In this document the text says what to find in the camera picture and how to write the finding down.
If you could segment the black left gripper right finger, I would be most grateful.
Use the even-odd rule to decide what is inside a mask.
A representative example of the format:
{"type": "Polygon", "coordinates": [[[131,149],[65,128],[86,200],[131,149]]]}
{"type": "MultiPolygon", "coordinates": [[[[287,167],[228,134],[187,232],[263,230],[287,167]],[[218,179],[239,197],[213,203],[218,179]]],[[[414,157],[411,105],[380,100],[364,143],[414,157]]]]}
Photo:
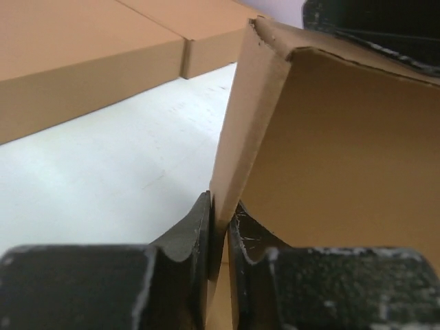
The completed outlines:
{"type": "Polygon", "coordinates": [[[292,247],[239,204],[228,226],[235,329],[438,329],[439,278],[401,247],[292,247]]]}

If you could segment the cardboard box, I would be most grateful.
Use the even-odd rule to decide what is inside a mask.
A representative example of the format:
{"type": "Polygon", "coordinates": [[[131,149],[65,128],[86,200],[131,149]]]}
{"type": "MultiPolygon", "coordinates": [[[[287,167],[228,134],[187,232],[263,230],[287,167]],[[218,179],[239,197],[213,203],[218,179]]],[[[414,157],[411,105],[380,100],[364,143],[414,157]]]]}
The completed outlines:
{"type": "Polygon", "coordinates": [[[184,39],[185,79],[237,61],[249,19],[262,12],[239,1],[128,0],[121,4],[184,39]]]}
{"type": "Polygon", "coordinates": [[[183,48],[117,1],[2,1],[1,142],[178,78],[183,48]]]}
{"type": "Polygon", "coordinates": [[[235,329],[228,226],[239,204],[292,247],[412,249],[439,278],[439,80],[252,19],[210,191],[209,329],[235,329]]]}

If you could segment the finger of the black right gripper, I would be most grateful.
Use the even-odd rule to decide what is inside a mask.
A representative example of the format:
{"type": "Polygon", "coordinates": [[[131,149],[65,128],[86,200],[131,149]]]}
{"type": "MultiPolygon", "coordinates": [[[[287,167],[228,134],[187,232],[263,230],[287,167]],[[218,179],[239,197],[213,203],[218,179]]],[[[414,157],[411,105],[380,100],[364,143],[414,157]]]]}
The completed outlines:
{"type": "Polygon", "coordinates": [[[306,1],[306,30],[367,47],[427,76],[439,75],[438,1],[306,1]]]}

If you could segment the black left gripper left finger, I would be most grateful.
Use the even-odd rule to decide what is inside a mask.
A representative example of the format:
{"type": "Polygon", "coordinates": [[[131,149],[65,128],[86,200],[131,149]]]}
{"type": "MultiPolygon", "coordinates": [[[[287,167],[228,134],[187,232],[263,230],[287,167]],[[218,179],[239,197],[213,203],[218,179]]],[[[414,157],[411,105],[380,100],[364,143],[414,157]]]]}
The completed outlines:
{"type": "Polygon", "coordinates": [[[211,197],[149,244],[19,245],[1,257],[2,329],[203,329],[211,197]]]}

